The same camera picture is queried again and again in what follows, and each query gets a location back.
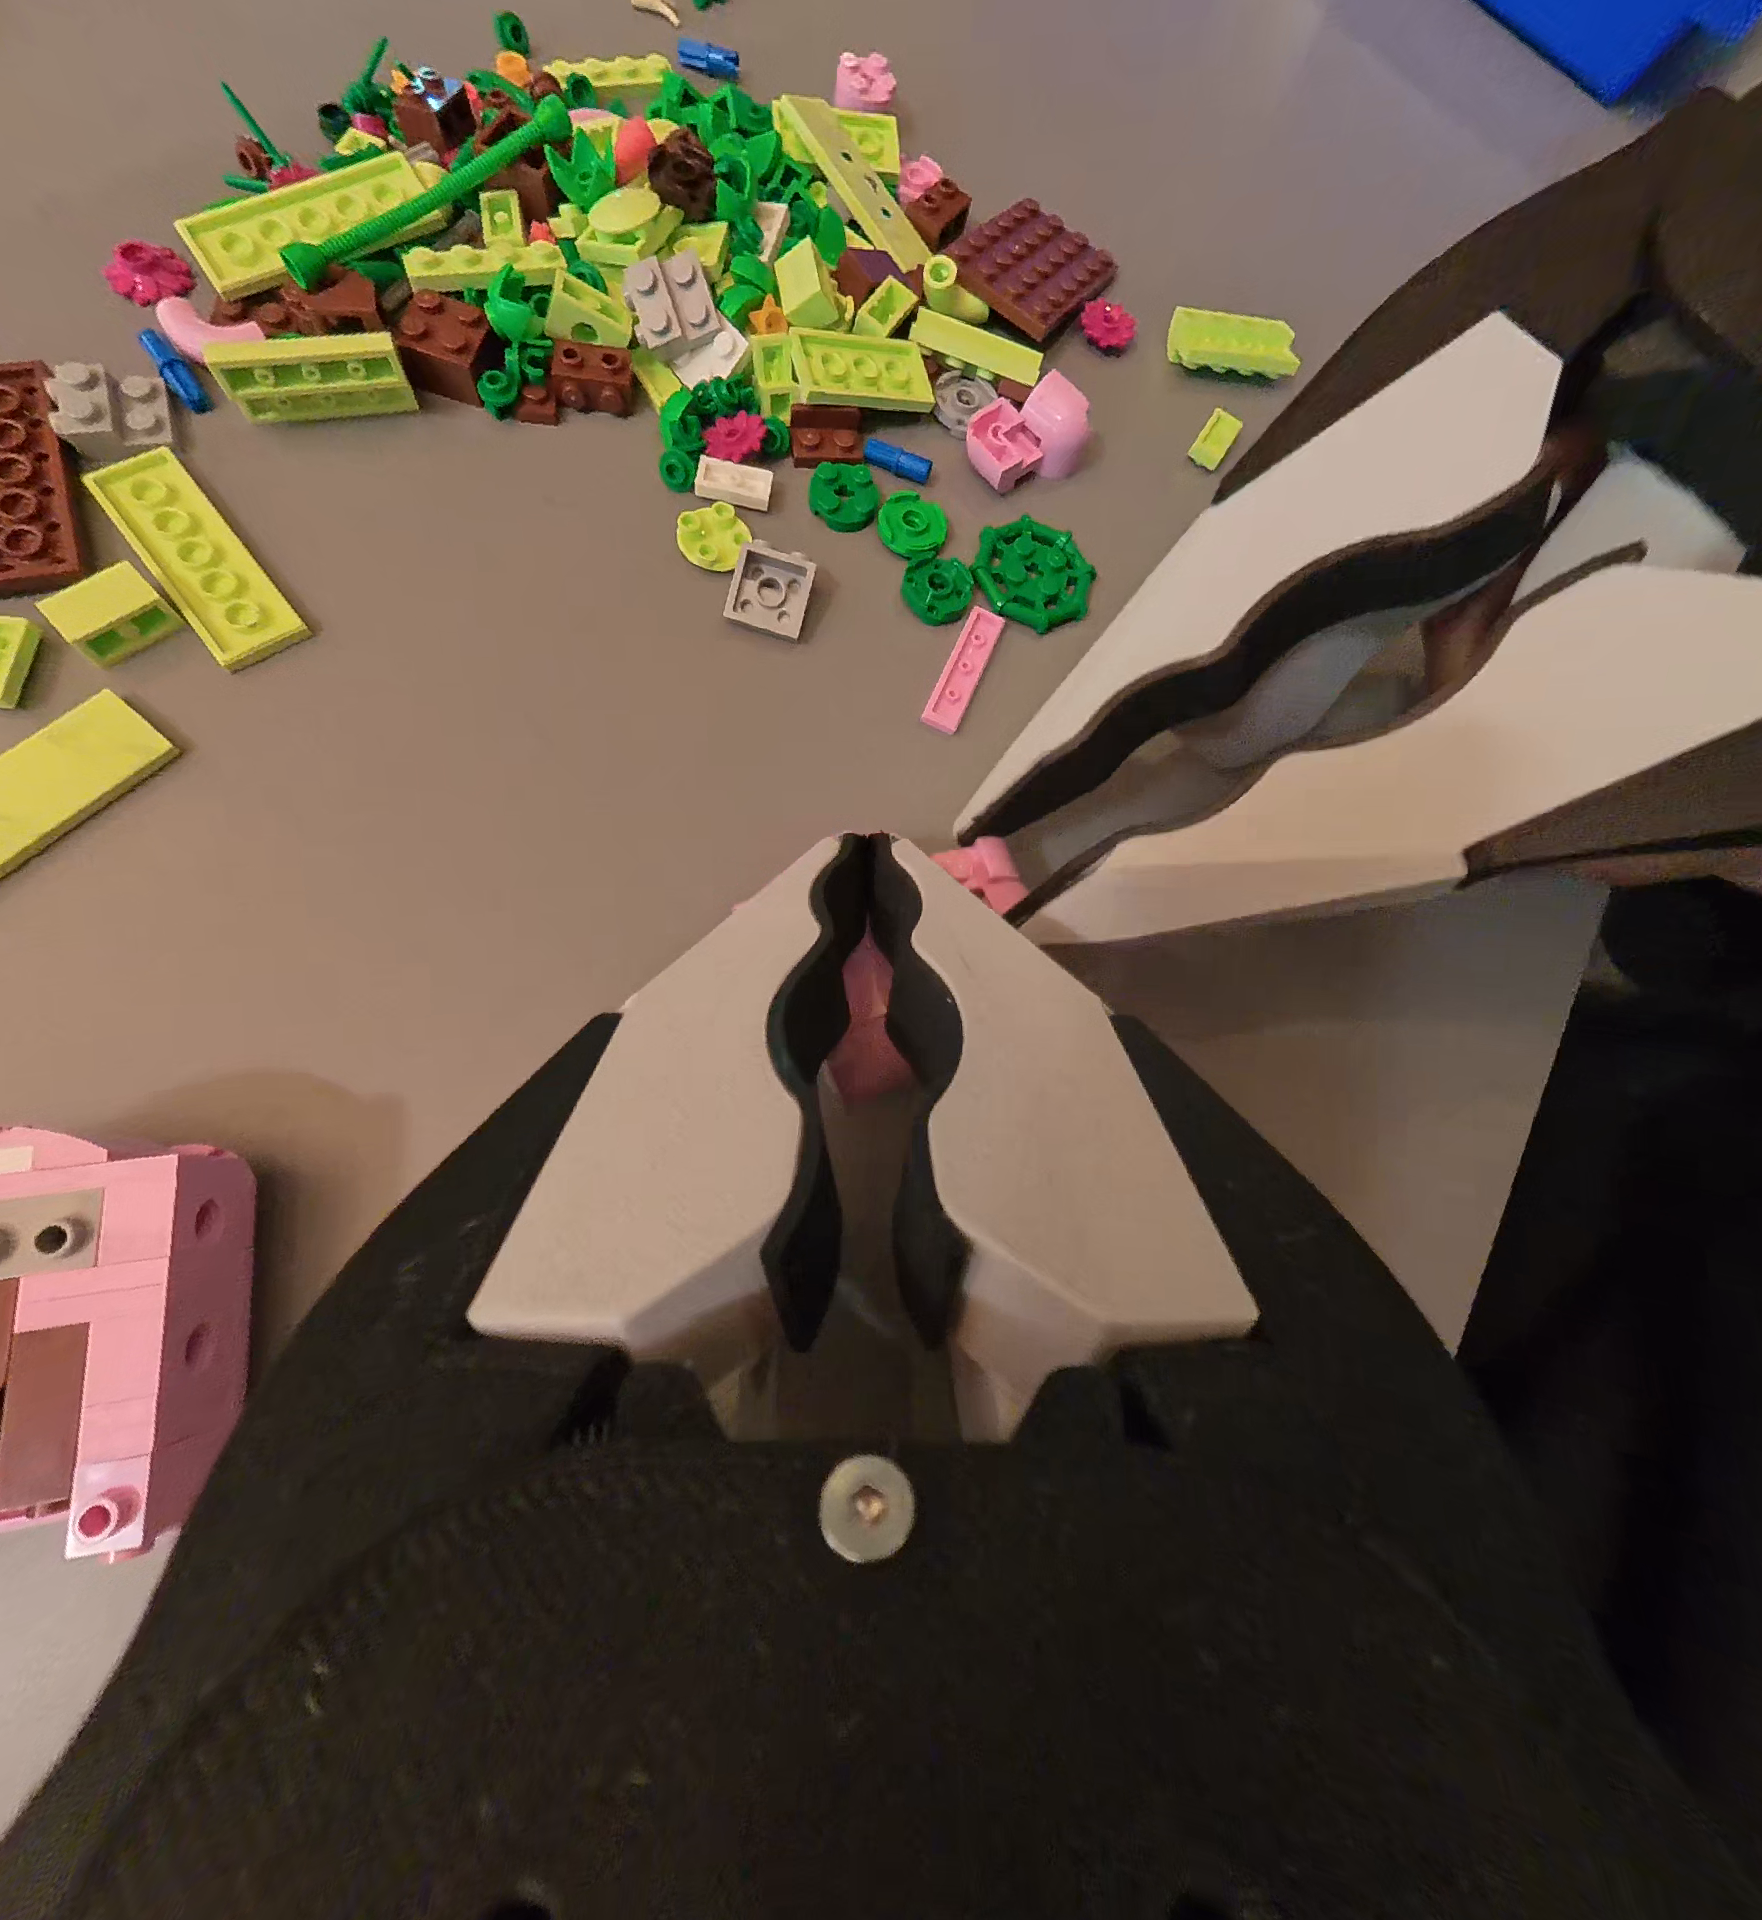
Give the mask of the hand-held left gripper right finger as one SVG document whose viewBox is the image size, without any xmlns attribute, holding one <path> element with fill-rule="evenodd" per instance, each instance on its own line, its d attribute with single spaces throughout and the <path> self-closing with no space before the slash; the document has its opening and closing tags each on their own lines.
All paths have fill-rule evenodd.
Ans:
<svg viewBox="0 0 1762 1920">
<path fill-rule="evenodd" d="M 875 839 L 888 1031 L 918 1109 L 894 1267 L 961 1432 L 1130 1346 L 1238 1337 L 1256 1303 L 1108 1007 L 911 844 Z"/>
</svg>

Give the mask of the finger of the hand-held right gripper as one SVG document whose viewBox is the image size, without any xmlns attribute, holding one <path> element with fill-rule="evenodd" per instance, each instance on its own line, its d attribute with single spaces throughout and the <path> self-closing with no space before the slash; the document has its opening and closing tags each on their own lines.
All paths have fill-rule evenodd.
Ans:
<svg viewBox="0 0 1762 1920">
<path fill-rule="evenodd" d="M 1741 576 L 1701 502 L 1587 425 L 1560 359 L 1487 317 L 1217 499 L 1009 747 L 956 839 L 1113 845 L 1197 822 L 1292 748 L 1453 691 L 1594 562 Z M 1744 731 L 1552 810 L 1562 845 L 1738 845 Z M 1495 837 L 1522 833 L 1537 825 Z"/>
<path fill-rule="evenodd" d="M 1453 691 L 1123 835 L 1021 923 L 1104 946 L 1447 895 L 1498 835 L 1758 722 L 1760 577 L 1594 562 L 1527 599 Z"/>
</svg>

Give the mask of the pink thin brick panel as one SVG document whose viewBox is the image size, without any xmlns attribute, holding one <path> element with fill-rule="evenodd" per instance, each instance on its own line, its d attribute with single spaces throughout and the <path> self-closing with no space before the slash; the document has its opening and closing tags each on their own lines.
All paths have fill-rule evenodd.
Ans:
<svg viewBox="0 0 1762 1920">
<path fill-rule="evenodd" d="M 981 837 L 963 848 L 931 851 L 930 859 L 992 912 L 1009 917 L 1029 893 L 1011 845 Z M 864 929 L 842 970 L 849 1028 L 829 1055 L 825 1072 L 846 1105 L 870 1101 L 913 1083 L 906 1058 L 888 1028 L 894 967 L 874 927 Z"/>
</svg>

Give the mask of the pink brick block with holes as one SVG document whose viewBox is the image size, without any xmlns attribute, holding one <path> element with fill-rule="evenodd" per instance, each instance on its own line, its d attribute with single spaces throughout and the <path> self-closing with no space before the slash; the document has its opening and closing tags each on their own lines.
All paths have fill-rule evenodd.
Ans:
<svg viewBox="0 0 1762 1920">
<path fill-rule="evenodd" d="M 0 1128 L 0 1535 L 176 1533 L 251 1371 L 256 1180 L 212 1144 Z"/>
</svg>

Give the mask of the lime studded brick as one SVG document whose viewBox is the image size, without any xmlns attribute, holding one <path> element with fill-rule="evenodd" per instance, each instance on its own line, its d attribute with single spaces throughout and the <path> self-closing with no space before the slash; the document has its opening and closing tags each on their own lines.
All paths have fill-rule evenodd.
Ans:
<svg viewBox="0 0 1762 1920">
<path fill-rule="evenodd" d="M 1280 379 L 1301 372 L 1295 328 L 1278 318 L 1178 304 L 1165 355 L 1181 372 Z"/>
</svg>

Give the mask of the blue plastic bin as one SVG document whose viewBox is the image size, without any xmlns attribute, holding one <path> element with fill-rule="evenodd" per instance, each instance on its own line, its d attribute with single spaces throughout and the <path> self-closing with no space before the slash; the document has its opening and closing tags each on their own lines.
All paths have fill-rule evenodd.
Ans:
<svg viewBox="0 0 1762 1920">
<path fill-rule="evenodd" d="M 1606 107 L 1625 102 L 1672 58 L 1716 58 L 1762 22 L 1762 2 L 1478 2 L 1475 8 Z"/>
</svg>

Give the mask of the pink curved slope brick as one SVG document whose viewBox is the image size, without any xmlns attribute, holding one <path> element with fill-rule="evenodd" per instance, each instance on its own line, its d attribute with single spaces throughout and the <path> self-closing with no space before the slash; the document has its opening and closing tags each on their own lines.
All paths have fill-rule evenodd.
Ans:
<svg viewBox="0 0 1762 1920">
<path fill-rule="evenodd" d="M 1066 478 L 1091 443 L 1091 404 L 1063 372 L 1044 372 L 1018 408 L 1018 419 L 1040 447 L 1038 475 Z"/>
</svg>

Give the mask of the green web wheel piece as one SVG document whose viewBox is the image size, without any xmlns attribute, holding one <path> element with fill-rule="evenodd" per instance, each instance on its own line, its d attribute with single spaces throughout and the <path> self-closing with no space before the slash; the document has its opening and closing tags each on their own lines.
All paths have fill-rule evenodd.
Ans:
<svg viewBox="0 0 1762 1920">
<path fill-rule="evenodd" d="M 1071 532 L 1024 515 L 981 530 L 971 576 L 990 612 L 1044 635 L 1084 620 L 1096 568 Z"/>
</svg>

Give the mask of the dark brown studded plate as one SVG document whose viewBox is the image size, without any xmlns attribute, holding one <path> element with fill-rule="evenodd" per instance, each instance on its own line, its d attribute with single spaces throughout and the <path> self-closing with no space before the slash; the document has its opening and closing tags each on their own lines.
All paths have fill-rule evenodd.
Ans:
<svg viewBox="0 0 1762 1920">
<path fill-rule="evenodd" d="M 959 287 L 990 313 L 1047 349 L 1117 275 L 1115 256 L 1082 231 L 1021 198 L 943 245 Z"/>
</svg>

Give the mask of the pink narrow studded plate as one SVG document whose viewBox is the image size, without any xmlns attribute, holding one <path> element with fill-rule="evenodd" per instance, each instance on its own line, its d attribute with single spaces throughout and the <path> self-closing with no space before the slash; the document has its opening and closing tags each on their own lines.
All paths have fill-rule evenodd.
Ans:
<svg viewBox="0 0 1762 1920">
<path fill-rule="evenodd" d="M 920 717 L 927 729 L 943 735 L 959 731 L 1005 630 L 1005 618 L 986 605 L 963 615 Z"/>
</svg>

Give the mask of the grey square plate brick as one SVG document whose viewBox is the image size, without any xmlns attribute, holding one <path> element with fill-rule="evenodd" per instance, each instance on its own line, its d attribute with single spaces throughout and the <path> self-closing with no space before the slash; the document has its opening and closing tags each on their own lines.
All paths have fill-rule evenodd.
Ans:
<svg viewBox="0 0 1762 1920">
<path fill-rule="evenodd" d="M 723 620 L 787 643 L 805 640 L 816 562 L 764 540 L 742 546 L 723 596 Z"/>
</svg>

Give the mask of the person's black jacket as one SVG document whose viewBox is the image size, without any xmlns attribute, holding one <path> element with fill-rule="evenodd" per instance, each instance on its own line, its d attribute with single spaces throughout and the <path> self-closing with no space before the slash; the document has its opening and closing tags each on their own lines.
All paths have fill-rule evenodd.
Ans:
<svg viewBox="0 0 1762 1920">
<path fill-rule="evenodd" d="M 1762 1893 L 1762 895 L 1608 900 L 1460 1360 Z"/>
</svg>

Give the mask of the lime smooth flat tile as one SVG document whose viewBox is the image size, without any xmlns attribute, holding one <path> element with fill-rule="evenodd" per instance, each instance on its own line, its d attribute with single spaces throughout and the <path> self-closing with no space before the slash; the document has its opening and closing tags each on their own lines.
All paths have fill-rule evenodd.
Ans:
<svg viewBox="0 0 1762 1920">
<path fill-rule="evenodd" d="M 0 755 L 0 879 L 182 755 L 113 691 L 62 713 Z"/>
</svg>

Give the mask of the lime long studded plate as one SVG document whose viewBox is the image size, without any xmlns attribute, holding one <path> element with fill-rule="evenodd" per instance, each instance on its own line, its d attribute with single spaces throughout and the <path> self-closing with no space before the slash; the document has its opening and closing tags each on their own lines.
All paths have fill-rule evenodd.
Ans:
<svg viewBox="0 0 1762 1920">
<path fill-rule="evenodd" d="M 310 637 L 176 451 L 155 447 L 90 468 L 82 487 L 225 671 Z"/>
</svg>

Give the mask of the pile of mixed toy bricks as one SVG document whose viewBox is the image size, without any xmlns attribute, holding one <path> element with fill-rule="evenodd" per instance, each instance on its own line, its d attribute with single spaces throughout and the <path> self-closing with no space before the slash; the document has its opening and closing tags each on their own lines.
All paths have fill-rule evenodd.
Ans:
<svg viewBox="0 0 1762 1920">
<path fill-rule="evenodd" d="M 1016 408 L 1079 318 L 1035 348 L 959 287 L 943 245 L 994 214 L 898 132 L 882 50 L 825 98 L 757 98 L 671 54 L 536 60 L 495 17 L 493 63 L 391 60 L 378 38 L 319 107 L 323 151 L 242 123 L 225 195 L 127 238 L 100 278 L 261 424 L 412 413 L 658 418 L 658 472 L 698 461 L 863 462 L 882 419 L 966 439 Z"/>
</svg>

